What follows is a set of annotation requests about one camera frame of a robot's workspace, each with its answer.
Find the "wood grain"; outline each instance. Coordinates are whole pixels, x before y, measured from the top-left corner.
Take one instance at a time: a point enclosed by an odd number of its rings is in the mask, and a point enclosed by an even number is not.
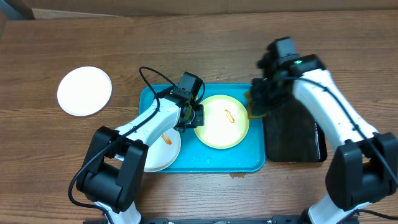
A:
[[[101,218],[67,198],[93,133],[137,116],[140,66],[177,82],[249,83],[268,43],[294,37],[318,54],[345,97],[380,132],[398,134],[398,11],[298,12],[182,17],[11,21],[0,42],[0,223],[81,223]],[[96,66],[113,95],[77,118],[57,104],[69,71]],[[151,83],[164,81],[149,72]],[[299,214],[325,193],[333,153],[322,164],[266,162],[256,173],[145,174],[137,208],[145,217],[254,218]],[[85,196],[74,192],[78,200]],[[370,206],[398,214],[398,195]],[[364,223],[389,223],[369,215]]]
[[[1,36],[2,36],[2,31],[3,31],[4,27],[6,26],[7,20],[8,20],[7,16],[4,15],[3,12],[0,12],[0,40],[1,40]]]
[[[69,11],[58,11],[50,9],[32,9],[35,19],[71,19],[71,18],[97,18],[97,17],[108,17],[113,15],[105,14],[93,14],[85,12],[69,12]]]

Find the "black cable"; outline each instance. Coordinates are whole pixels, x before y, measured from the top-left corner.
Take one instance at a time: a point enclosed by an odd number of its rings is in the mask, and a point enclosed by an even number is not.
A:
[[[359,135],[369,144],[369,146],[371,147],[371,149],[373,150],[373,152],[375,153],[375,155],[377,155],[377,158],[381,161],[381,163],[383,164],[383,166],[387,169],[388,173],[390,174],[391,178],[394,180],[394,182],[398,185],[398,179],[397,177],[394,175],[393,171],[391,170],[391,167],[388,165],[387,161],[385,160],[385,158],[381,155],[381,153],[376,149],[376,147],[374,147],[373,143],[365,136],[365,134],[361,131],[361,129],[359,128],[359,125],[355,123],[354,119],[351,117],[351,115],[349,115],[347,109],[344,107],[344,105],[341,103],[341,101],[337,98],[337,96],[330,91],[330,89],[328,87],[325,87],[313,80],[309,80],[306,78],[301,78],[301,77],[285,77],[282,80],[302,80],[305,82],[309,82],[319,88],[322,88],[323,91],[328,92],[331,97],[333,97],[335,99],[335,101],[337,102],[337,104],[340,106],[341,110],[344,112],[344,114],[347,116],[349,122],[354,126],[354,129],[359,133]]]
[[[385,219],[388,219],[388,220],[398,220],[398,217],[381,214],[379,212],[374,212],[374,211],[370,211],[370,210],[367,210],[367,209],[355,209],[352,212],[350,212],[347,216],[345,216],[342,220],[337,222],[336,224],[344,224],[344,222],[349,220],[352,216],[359,215],[360,213],[368,213],[368,214],[375,215],[377,217],[385,218]]]
[[[164,90],[162,90],[162,91],[160,91],[160,92],[157,92],[156,95],[157,95],[157,97],[159,97],[159,98],[163,98],[163,97],[165,97],[167,94],[169,94],[173,89],[174,89],[174,86],[171,85],[171,86],[167,87],[166,89],[164,89]]]
[[[148,122],[150,119],[152,119],[155,114],[159,111],[160,108],[160,101],[159,101],[159,97],[157,97],[155,90],[153,89],[153,87],[149,84],[149,82],[146,80],[146,78],[144,77],[144,74],[142,74],[142,69],[146,69],[146,70],[150,70],[152,72],[157,73],[158,75],[162,76],[163,78],[165,78],[167,81],[169,81],[173,86],[175,86],[175,84],[170,81],[166,76],[164,76],[163,74],[161,74],[160,72],[158,72],[157,70],[154,70],[153,68],[149,68],[149,67],[140,67],[139,68],[139,73],[142,77],[142,79],[144,80],[144,82],[147,84],[147,86],[150,88],[150,90],[153,92],[153,94],[155,95],[156,98],[156,109],[155,111],[149,116],[147,117],[145,120],[143,120],[141,123],[137,124],[135,127],[133,127],[131,130],[129,130],[128,132],[124,133],[122,136],[118,137],[117,140],[111,142],[110,144],[108,144],[103,150],[101,150],[99,153],[97,153],[97,155],[95,155],[92,159],[90,159],[76,174],[75,176],[72,178],[72,181],[69,184],[69,188],[68,188],[68,198],[71,201],[71,203],[73,203],[74,205],[80,206],[80,207],[85,207],[85,208],[96,208],[98,210],[103,211],[103,213],[105,214],[106,218],[109,220],[110,224],[114,224],[112,221],[112,218],[109,215],[109,212],[100,206],[97,205],[92,205],[92,204],[87,204],[87,203],[81,203],[76,201],[73,198],[72,195],[72,190],[73,190],[73,186],[75,185],[75,182],[78,178],[78,176],[87,169],[87,167],[95,160],[97,159],[99,156],[103,156],[105,155],[111,148],[113,148],[113,146],[115,146],[116,144],[120,143],[126,136],[130,135],[131,133],[133,133],[134,131],[137,131],[137,129],[139,129],[142,125],[144,125],[146,122]]]
[[[202,83],[201,85],[203,86],[203,92],[201,93],[199,99],[195,101],[195,105],[198,105],[201,102],[201,99],[203,99],[203,96],[205,95],[206,85],[205,83]]]
[[[144,77],[144,76],[142,75],[142,73],[141,73],[141,70],[142,70],[142,69],[146,69],[146,70],[152,71],[152,72],[154,72],[154,73],[160,75],[161,77],[163,77],[164,79],[166,79],[169,83],[171,83],[171,85],[173,85],[174,87],[177,87],[177,86],[174,84],[174,82],[172,82],[171,80],[169,80],[169,78],[167,78],[165,75],[161,74],[161,73],[158,72],[157,70],[154,70],[153,68],[141,66],[141,67],[139,68],[141,77]],[[148,83],[148,81],[146,81],[146,79],[144,79],[144,81],[145,81],[145,83],[149,86],[149,88],[151,88],[151,85]]]

